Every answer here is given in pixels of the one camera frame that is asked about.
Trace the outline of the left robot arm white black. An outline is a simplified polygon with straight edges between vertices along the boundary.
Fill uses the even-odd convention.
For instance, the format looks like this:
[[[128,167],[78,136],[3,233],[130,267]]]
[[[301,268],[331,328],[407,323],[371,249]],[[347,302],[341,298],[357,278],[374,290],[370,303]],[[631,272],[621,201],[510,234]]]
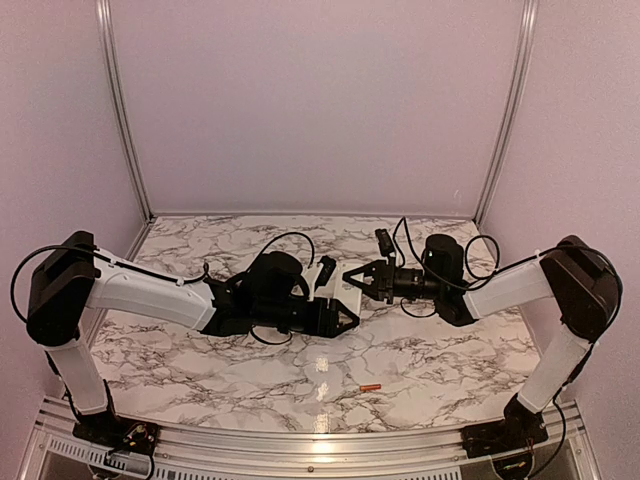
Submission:
[[[249,335],[257,327],[333,339],[360,323],[362,294],[348,286],[345,265],[331,257],[303,266],[281,251],[261,252],[228,280],[209,272],[186,279],[146,269],[97,247],[86,231],[38,249],[21,319],[41,345],[78,417],[106,445],[125,438],[108,386],[80,333],[87,309],[115,310],[189,328],[203,335]]]

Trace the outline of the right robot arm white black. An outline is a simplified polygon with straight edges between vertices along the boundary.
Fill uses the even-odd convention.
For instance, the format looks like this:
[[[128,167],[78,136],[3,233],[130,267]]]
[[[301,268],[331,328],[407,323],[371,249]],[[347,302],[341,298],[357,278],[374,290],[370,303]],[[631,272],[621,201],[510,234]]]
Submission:
[[[541,299],[556,302],[561,327],[496,425],[495,438],[506,448],[533,433],[532,416],[581,372],[621,306],[623,285],[614,266],[577,236],[473,283],[463,278],[466,251],[449,235],[427,237],[417,269],[397,266],[391,237],[385,230],[377,236],[382,259],[343,275],[371,299],[429,300],[436,315],[455,327]]]

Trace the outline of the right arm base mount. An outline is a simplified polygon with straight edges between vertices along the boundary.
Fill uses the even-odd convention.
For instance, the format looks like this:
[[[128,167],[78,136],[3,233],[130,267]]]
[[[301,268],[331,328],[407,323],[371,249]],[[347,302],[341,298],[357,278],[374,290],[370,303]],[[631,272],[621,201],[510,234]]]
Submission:
[[[503,410],[503,418],[466,426],[461,430],[462,446],[468,458],[501,454],[529,448],[548,440],[540,412],[526,408],[514,395]]]

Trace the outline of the white remote control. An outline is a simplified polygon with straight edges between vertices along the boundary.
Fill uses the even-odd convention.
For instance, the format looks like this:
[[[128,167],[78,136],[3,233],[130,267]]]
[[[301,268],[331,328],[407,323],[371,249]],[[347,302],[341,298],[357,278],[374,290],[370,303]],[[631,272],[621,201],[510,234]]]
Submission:
[[[361,315],[362,292],[356,286],[343,280],[343,274],[356,268],[353,262],[338,261],[331,277],[324,286],[315,290],[315,295],[339,300],[351,313]]]

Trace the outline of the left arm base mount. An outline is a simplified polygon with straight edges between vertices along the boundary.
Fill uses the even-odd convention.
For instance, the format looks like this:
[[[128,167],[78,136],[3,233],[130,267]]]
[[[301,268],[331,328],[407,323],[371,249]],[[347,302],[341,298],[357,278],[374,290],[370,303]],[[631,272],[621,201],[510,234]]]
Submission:
[[[73,427],[75,438],[115,451],[151,455],[156,448],[159,425],[153,422],[119,416],[111,410],[79,414]]]

